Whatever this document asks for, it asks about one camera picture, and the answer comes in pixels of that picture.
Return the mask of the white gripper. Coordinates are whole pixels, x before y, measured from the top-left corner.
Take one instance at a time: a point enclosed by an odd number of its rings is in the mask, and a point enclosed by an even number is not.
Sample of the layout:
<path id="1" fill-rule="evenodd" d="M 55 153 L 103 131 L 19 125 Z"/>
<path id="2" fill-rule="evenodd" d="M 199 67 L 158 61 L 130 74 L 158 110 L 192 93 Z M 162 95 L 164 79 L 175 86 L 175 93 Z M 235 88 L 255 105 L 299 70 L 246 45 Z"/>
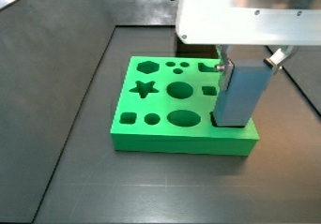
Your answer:
<path id="1" fill-rule="evenodd" d="M 179 0 L 175 32 L 187 44 L 321 45 L 321 0 Z M 234 64 L 227 45 L 216 45 L 219 90 Z M 281 46 L 263 63 L 275 74 L 298 48 Z"/>

